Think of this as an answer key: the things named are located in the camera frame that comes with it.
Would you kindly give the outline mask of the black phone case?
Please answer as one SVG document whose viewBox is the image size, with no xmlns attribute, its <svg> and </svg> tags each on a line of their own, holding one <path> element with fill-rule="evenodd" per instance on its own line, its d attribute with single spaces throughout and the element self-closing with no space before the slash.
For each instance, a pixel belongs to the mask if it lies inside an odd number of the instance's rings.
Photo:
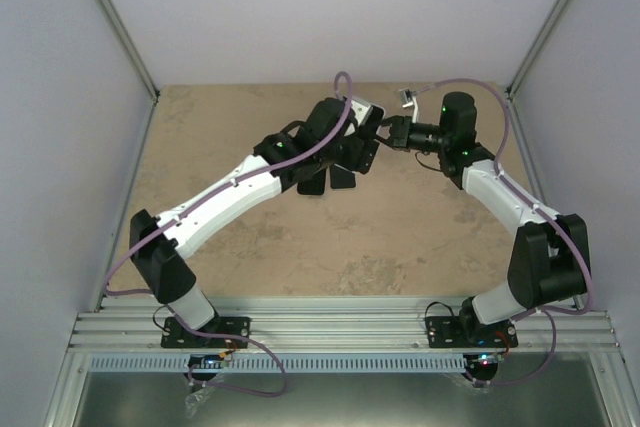
<svg viewBox="0 0 640 427">
<path fill-rule="evenodd" d="M 326 171 L 315 173 L 310 179 L 297 184 L 297 193 L 302 196 L 322 196 L 325 193 Z"/>
</svg>

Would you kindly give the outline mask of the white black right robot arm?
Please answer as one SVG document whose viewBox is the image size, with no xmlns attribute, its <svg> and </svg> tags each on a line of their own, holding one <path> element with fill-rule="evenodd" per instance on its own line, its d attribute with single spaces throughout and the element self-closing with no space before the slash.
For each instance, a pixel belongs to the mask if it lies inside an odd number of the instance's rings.
<svg viewBox="0 0 640 427">
<path fill-rule="evenodd" d="M 520 315 L 570 297 L 590 296 L 585 221 L 558 213 L 524 190 L 502 168 L 499 156 L 477 141 L 474 98 L 464 92 L 446 94 L 439 122 L 433 125 L 419 122 L 416 92 L 404 90 L 401 95 L 413 113 L 386 120 L 386 145 L 436 155 L 440 172 L 478 200 L 514 239 L 506 280 L 463 302 L 456 320 L 462 342 L 481 346 Z"/>
</svg>

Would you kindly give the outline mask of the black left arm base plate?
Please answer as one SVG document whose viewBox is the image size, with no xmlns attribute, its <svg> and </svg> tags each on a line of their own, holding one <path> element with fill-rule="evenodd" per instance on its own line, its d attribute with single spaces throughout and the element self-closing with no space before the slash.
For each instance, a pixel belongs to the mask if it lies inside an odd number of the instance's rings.
<svg viewBox="0 0 640 427">
<path fill-rule="evenodd" d="M 248 346 L 250 317 L 219 317 L 209 322 L 201 332 L 214 333 L 219 338 L 205 338 L 188 332 L 175 317 L 165 319 L 160 346 L 164 349 L 239 350 Z"/>
</svg>

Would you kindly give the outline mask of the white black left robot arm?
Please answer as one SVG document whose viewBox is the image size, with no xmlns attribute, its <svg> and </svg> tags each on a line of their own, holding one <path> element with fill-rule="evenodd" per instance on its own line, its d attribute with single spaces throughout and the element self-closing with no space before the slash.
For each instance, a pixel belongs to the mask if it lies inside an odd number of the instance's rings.
<svg viewBox="0 0 640 427">
<path fill-rule="evenodd" d="M 168 306 L 197 346 L 213 343 L 219 315 L 186 263 L 210 237 L 251 208 L 292 187 L 318 195 L 331 167 L 356 175 L 369 171 L 378 145 L 372 139 L 383 108 L 363 100 L 326 98 L 306 120 L 266 136 L 227 176 L 188 201 L 156 216 L 130 221 L 131 260 L 155 299 Z"/>
</svg>

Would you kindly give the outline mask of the black phone with white edge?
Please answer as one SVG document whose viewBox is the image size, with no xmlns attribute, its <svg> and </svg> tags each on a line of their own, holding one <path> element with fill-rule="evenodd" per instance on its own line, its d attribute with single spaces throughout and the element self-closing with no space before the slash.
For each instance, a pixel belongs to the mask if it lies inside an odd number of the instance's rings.
<svg viewBox="0 0 640 427">
<path fill-rule="evenodd" d="M 385 116 L 386 112 L 384 108 L 372 105 L 362 127 L 376 132 L 380 128 L 380 123 L 384 120 Z"/>
</svg>

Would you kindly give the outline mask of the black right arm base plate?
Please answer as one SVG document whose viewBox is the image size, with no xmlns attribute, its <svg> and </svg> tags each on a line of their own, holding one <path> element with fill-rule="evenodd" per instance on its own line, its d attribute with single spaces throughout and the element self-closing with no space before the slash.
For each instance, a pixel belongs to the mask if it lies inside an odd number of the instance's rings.
<svg viewBox="0 0 640 427">
<path fill-rule="evenodd" d="M 519 345 L 515 325 L 510 321 L 464 326 L 459 317 L 428 316 L 426 333 L 429 346 L 443 348 L 512 348 Z"/>
</svg>

